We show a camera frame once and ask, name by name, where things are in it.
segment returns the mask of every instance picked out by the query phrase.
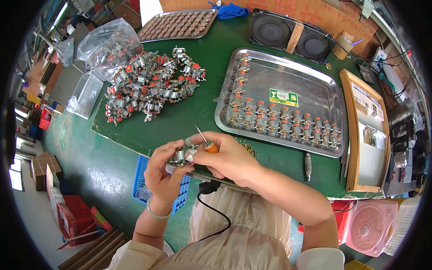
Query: green workbench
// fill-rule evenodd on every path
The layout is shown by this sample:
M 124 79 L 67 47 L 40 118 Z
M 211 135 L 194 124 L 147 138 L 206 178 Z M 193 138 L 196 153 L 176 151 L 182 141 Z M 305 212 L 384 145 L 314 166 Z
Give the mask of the green workbench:
M 144 122 L 146 115 L 139 111 L 135 111 L 130 118 L 119 123 L 118 127 L 113 123 L 107 123 L 106 98 L 103 98 L 97 107 L 98 111 L 92 130 L 145 156 L 151 155 L 152 151 L 162 144 L 181 138 L 185 139 L 197 133 L 195 125 L 199 126 L 202 131 L 221 132 L 214 121 L 216 102 L 213 99 L 219 97 L 231 54 L 241 47 L 265 51 L 304 63 L 331 76 L 339 87 L 342 87 L 339 72 L 344 68 L 360 77 L 359 68 L 353 59 L 342 61 L 330 54 L 327 60 L 332 63 L 332 68 L 328 70 L 323 64 L 318 65 L 284 51 L 251 44 L 249 42 L 251 21 L 251 16 L 229 20 L 216 19 L 208 33 L 202 38 L 144 43 L 146 51 L 159 51 L 159 54 L 165 53 L 170 56 L 176 45 L 186 48 L 186 53 L 192 60 L 207 70 L 207 81 L 200 82 L 200 87 L 188 99 L 175 104 L 167 103 L 157 118 L 146 123 Z M 261 165 L 301 181 L 328 198 L 356 199 L 375 195 L 374 193 L 346 191 L 346 178 L 342 180 L 340 186 L 340 159 L 311 154 L 312 175 L 311 181 L 307 182 L 303 169 L 304 154 L 302 151 L 254 140 L 246 140 L 246 143 L 253 146 Z M 197 165 L 195 167 L 193 177 L 201 180 L 213 179 L 205 167 Z M 233 185 L 229 179 L 224 179 L 223 182 Z

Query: woman's left hand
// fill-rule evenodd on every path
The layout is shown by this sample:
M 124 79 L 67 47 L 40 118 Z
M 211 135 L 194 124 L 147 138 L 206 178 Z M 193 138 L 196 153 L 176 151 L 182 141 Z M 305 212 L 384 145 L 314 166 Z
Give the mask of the woman's left hand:
M 152 201 L 171 205 L 180 193 L 180 183 L 187 172 L 194 170 L 192 165 L 177 167 L 172 175 L 166 172 L 166 163 L 175 149 L 184 145 L 184 140 L 169 142 L 155 149 L 144 172 L 146 186 L 153 193 Z

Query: screwdriver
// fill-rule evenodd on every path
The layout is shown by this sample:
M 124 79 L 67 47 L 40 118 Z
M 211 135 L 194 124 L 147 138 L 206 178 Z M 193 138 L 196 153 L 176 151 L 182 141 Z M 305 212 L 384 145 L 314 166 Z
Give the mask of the screwdriver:
M 197 125 L 195 125 L 195 127 L 197 128 L 198 132 L 201 134 L 201 136 L 204 139 L 204 150 L 206 150 L 209 153 L 219 153 L 219 149 L 217 149 L 216 145 L 210 141 L 210 140 L 206 140 L 206 138 L 204 137 L 204 135 L 201 133 L 200 129 L 197 127 Z
M 312 174 L 311 155 L 308 152 L 306 152 L 305 153 L 305 175 L 306 175 L 308 182 L 310 182 L 310 180 L 311 180 L 311 174 Z

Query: pile of motors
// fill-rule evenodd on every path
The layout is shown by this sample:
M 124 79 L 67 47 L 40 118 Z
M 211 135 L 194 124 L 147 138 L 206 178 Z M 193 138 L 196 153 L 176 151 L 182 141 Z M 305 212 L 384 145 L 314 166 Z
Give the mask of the pile of motors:
M 180 75 L 173 79 L 174 72 Z M 185 48 L 177 46 L 172 57 L 158 55 L 158 51 L 143 52 L 130 59 L 114 76 L 114 85 L 108 87 L 105 115 L 116 126 L 133 111 L 146 114 L 144 122 L 156 118 L 166 104 L 176 103 L 194 94 L 205 80 L 205 69 L 186 55 Z

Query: stainless steel tray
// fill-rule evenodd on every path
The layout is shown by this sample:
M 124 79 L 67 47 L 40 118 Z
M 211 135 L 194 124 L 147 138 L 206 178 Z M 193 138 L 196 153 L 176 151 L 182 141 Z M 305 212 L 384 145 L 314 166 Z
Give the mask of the stainless steel tray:
M 143 35 L 145 35 L 145 33 L 150 29 L 150 27 L 157 21 L 157 19 L 166 17 L 166 16 L 170 16 L 170 15 L 180 15 L 182 13 L 196 13 L 196 12 L 206 12 L 206 13 L 213 13 L 212 17 L 210 18 L 210 21 L 207 23 L 207 25 L 205 26 L 205 29 L 203 31 L 200 31 L 200 33 L 198 35 L 193 35 L 191 34 L 190 36 L 187 35 L 178 35 L 178 36 L 169 36 L 169 37 L 163 37 L 163 38 L 152 38 L 152 39 L 146 39 L 146 40 L 142 40 Z M 201 9 L 201 10 L 179 10 L 179 11 L 173 11 L 173 12 L 166 12 L 166 13 L 161 13 L 158 14 L 156 16 L 154 16 L 151 20 L 149 20 L 146 25 L 144 25 L 144 27 L 138 32 L 138 37 L 141 40 L 141 43 L 146 43 L 146 42 L 151 42 L 151 41 L 157 41 L 157 40 L 166 40 L 166 39 L 179 39 L 179 38 L 201 38 L 202 36 L 204 36 L 205 34 L 207 34 L 207 32 L 209 31 L 210 26 L 212 25 L 214 19 L 216 18 L 217 13 L 219 12 L 219 10 L 216 9 Z M 160 29 L 163 30 L 162 28 L 160 28 L 161 24 L 158 24 L 156 26 L 156 29 Z
M 237 86 L 235 79 L 240 67 L 241 58 L 244 56 L 243 53 L 247 53 L 250 59 L 248 62 L 249 70 L 245 72 L 247 80 L 243 84 L 244 91 L 240 95 L 241 102 L 234 102 L 235 105 L 233 105 L 235 97 L 233 90 Z M 249 110 L 253 117 L 250 125 L 243 122 L 245 112 L 248 111 L 245 108 L 246 98 L 253 99 L 254 104 L 254 108 Z M 266 109 L 270 103 L 274 104 L 272 111 L 274 109 L 277 112 L 277 115 L 275 115 L 277 128 L 275 130 L 268 129 L 269 125 L 260 128 L 260 125 L 255 124 L 257 115 L 260 115 L 256 107 L 258 101 L 263 101 Z M 239 116 L 231 120 L 230 116 L 233 107 L 237 107 Z M 324 128 L 321 128 L 319 132 L 320 134 L 325 132 L 331 135 L 337 134 L 335 136 L 337 136 L 339 144 L 333 146 L 330 144 L 330 146 L 327 146 L 323 141 L 314 141 L 309 137 L 302 139 L 302 134 L 289 135 L 292 134 L 292 124 L 295 123 L 293 117 L 287 121 L 288 124 L 291 124 L 289 127 L 290 131 L 288 133 L 281 133 L 280 123 L 283 107 L 288 108 L 290 115 L 293 115 L 294 111 L 299 111 L 302 118 L 305 113 L 309 113 L 312 119 L 319 117 L 322 122 L 328 120 L 330 124 L 335 123 L 337 127 L 334 130 L 325 131 Z M 265 123 L 269 123 L 268 120 L 271 117 L 269 113 L 267 110 L 265 115 L 261 114 L 264 116 Z M 328 75 L 303 64 L 247 48 L 240 48 L 232 53 L 218 99 L 215 121 L 218 127 L 225 132 L 333 158 L 341 157 L 346 148 L 346 106 L 343 93 L 336 82 Z M 310 127 L 314 130 L 315 124 L 307 125 L 305 123 L 303 121 L 298 122 L 301 127 Z

